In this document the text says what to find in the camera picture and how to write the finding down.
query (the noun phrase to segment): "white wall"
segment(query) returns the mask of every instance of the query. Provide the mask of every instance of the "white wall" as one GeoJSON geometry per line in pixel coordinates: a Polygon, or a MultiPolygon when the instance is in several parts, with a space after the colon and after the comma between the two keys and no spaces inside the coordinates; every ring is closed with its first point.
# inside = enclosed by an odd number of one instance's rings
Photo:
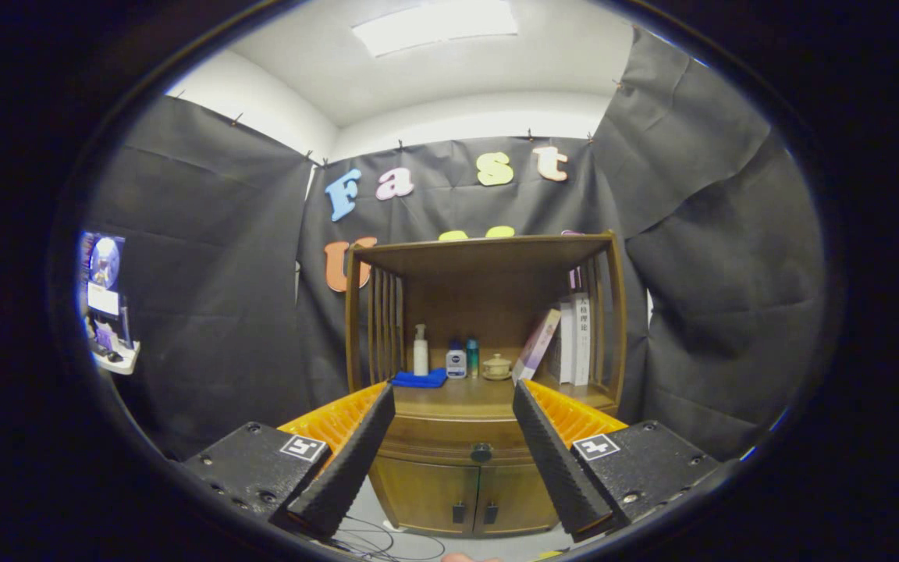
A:
{"type": "Polygon", "coordinates": [[[586,138],[609,97],[565,92],[504,92],[440,100],[365,119],[339,131],[329,160],[450,139],[522,136],[586,138]]]}
{"type": "Polygon", "coordinates": [[[228,50],[193,68],[165,95],[179,96],[232,119],[243,113],[239,123],[297,152],[314,150],[311,157],[318,162],[328,157],[338,132],[332,121],[297,92],[228,50]]]}

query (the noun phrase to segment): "wire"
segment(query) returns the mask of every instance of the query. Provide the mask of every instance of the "wire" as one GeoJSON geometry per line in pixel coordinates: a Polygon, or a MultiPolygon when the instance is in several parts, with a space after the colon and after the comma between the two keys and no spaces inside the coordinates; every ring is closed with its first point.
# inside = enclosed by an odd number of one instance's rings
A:
{"type": "Polygon", "coordinates": [[[404,558],[402,556],[393,556],[392,554],[390,554],[390,552],[388,552],[390,549],[392,549],[395,546],[395,539],[393,539],[393,533],[390,533],[390,531],[386,530],[384,527],[379,526],[376,523],[371,523],[370,521],[364,521],[363,519],[357,519],[356,517],[351,517],[349,515],[346,516],[346,519],[350,519],[350,520],[357,521],[360,523],[365,523],[365,524],[370,525],[371,527],[375,527],[375,529],[377,529],[375,531],[370,530],[370,529],[339,529],[339,531],[353,535],[353,537],[356,537],[360,541],[363,541],[364,543],[371,545],[372,547],[374,547],[377,550],[372,550],[372,551],[361,550],[361,549],[357,548],[356,546],[347,543],[346,541],[342,541],[342,540],[338,540],[338,539],[332,539],[330,541],[332,546],[334,546],[335,548],[339,548],[340,550],[345,550],[346,552],[349,552],[350,554],[359,556],[360,558],[377,558],[380,560],[386,560],[388,562],[425,562],[425,560],[439,558],[439,556],[442,556],[446,552],[446,545],[442,544],[442,541],[436,539],[436,537],[431,537],[428,535],[413,534],[411,536],[425,537],[429,540],[435,541],[435,544],[438,544],[439,548],[440,548],[440,551],[438,552],[438,554],[428,556],[426,558],[404,558]],[[385,548],[381,548],[377,544],[374,544],[374,542],[367,540],[364,537],[360,537],[356,533],[384,533],[384,534],[386,534],[386,536],[388,536],[388,540],[390,541],[390,544],[385,548]]]}
{"type": "MultiPolygon", "coordinates": [[[[363,519],[356,519],[356,517],[350,517],[349,515],[346,516],[346,519],[352,519],[353,521],[359,521],[360,523],[365,523],[365,524],[367,524],[367,525],[370,525],[371,527],[375,527],[375,529],[378,529],[379,531],[384,532],[384,534],[386,534],[386,536],[388,536],[388,540],[390,541],[390,544],[389,544],[389,545],[386,545],[385,548],[378,547],[377,545],[375,545],[374,543],[371,543],[370,541],[367,541],[367,540],[364,539],[363,537],[358,537],[358,538],[360,538],[360,540],[364,540],[365,542],[368,542],[368,543],[372,544],[372,546],[373,546],[374,548],[378,549],[377,551],[375,551],[375,552],[372,553],[372,554],[381,554],[381,553],[384,553],[384,552],[388,551],[390,548],[393,547],[393,534],[390,534],[390,532],[389,532],[388,530],[386,530],[384,527],[381,527],[381,526],[379,526],[379,525],[376,524],[376,523],[371,523],[370,521],[364,521],[363,519]]],[[[355,535],[354,533],[350,532],[349,530],[345,530],[345,529],[339,529],[339,530],[340,530],[340,531],[345,531],[346,533],[349,533],[349,534],[351,534],[351,535],[357,537],[357,535],[355,535]]]]}

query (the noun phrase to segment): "cabinet handle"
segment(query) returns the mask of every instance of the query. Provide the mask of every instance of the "cabinet handle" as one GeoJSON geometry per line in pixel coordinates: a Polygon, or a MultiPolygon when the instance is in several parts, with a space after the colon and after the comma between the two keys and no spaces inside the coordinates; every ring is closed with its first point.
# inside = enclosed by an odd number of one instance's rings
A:
{"type": "Polygon", "coordinates": [[[491,502],[485,508],[485,525],[495,524],[497,518],[499,518],[499,506],[496,506],[495,502],[491,502]]]}
{"type": "Polygon", "coordinates": [[[467,506],[464,505],[464,502],[457,502],[457,505],[453,506],[453,523],[463,523],[464,515],[467,511],[467,506]]]}

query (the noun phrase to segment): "wooden cabinet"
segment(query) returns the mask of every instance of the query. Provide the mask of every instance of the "wooden cabinet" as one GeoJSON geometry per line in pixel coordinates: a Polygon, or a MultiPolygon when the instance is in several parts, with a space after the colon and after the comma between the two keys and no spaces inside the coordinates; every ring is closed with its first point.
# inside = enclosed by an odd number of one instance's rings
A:
{"type": "Polygon", "coordinates": [[[431,533],[468,535],[478,502],[478,471],[377,457],[370,481],[390,523],[431,533]]]}
{"type": "MultiPolygon", "coordinates": [[[[428,327],[431,367],[442,366],[452,338],[477,338],[482,360],[500,353],[514,361],[542,314],[571,292],[577,270],[579,290],[588,292],[593,310],[590,382],[557,384],[543,364],[534,380],[614,416],[625,359],[624,286],[615,252],[611,232],[353,246],[346,267],[350,391],[410,371],[418,323],[428,327]],[[367,266],[371,281],[360,289],[359,273],[367,266]],[[602,321],[607,297],[613,302],[609,326],[602,321]],[[361,326],[367,357],[361,357],[361,326]],[[604,346],[613,349],[607,366],[604,346]]],[[[457,536],[532,533],[556,525],[559,518],[511,410],[510,380],[467,377],[440,388],[393,392],[395,419],[370,472],[390,522],[457,536]],[[475,446],[489,449],[489,456],[471,456],[475,446]]]]}
{"type": "Polygon", "coordinates": [[[482,467],[475,535],[536,533],[558,520],[535,464],[482,467]]]}

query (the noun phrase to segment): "pink book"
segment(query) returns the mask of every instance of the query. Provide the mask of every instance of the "pink book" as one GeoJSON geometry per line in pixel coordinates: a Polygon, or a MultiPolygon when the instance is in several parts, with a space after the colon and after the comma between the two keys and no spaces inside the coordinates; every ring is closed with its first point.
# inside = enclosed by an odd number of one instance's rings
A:
{"type": "Polygon", "coordinates": [[[536,367],[543,360],[546,348],[550,345],[550,339],[553,338],[553,332],[557,330],[559,323],[560,310],[552,308],[529,335],[529,339],[525,340],[525,347],[522,348],[522,353],[513,367],[513,384],[518,384],[521,379],[529,380],[536,373],[536,367]]]}

